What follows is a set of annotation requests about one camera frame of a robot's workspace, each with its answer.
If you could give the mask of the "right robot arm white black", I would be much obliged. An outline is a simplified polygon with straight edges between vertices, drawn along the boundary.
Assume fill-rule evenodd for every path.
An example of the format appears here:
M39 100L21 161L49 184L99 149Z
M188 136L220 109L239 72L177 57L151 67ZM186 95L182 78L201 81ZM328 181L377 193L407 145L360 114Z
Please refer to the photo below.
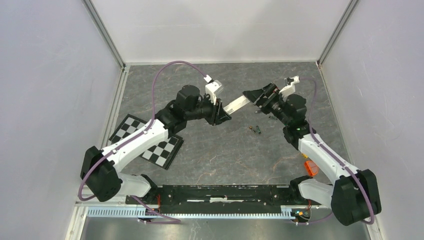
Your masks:
M286 141L312 160L331 182L325 184L311 176L292 180L288 196L293 203L320 203L330 208L344 226L359 221L375 223L376 215L382 211L376 175L350 164L321 139L306 119L304 97L294 93L284 96L273 83L242 94L264 114L272 114L281 121Z

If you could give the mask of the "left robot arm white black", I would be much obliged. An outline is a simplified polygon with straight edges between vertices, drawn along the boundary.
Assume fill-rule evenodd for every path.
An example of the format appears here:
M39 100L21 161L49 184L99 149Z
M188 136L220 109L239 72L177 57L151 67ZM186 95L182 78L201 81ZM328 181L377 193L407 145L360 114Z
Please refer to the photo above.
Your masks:
M153 203L157 190L144 176L122 174L122 169L154 145L186 128L192 120L206 120L216 126L231 119L217 93L223 89L218 82L208 83L205 94L193 85L185 85L176 98L144 126L115 144L86 150L80 172L82 186L87 186L94 198L106 202L118 193L139 197L145 204Z

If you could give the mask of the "white black remote control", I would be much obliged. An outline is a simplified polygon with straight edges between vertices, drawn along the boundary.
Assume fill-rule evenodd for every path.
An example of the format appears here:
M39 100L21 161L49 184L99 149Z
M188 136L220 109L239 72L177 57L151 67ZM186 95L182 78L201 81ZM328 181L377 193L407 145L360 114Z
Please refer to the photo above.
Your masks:
M228 105L226 105L223 110L228 114L231 115L235 113L237 110L241 109L245 105L251 103L251 101L245 97L244 95L238 97L237 99L230 102Z

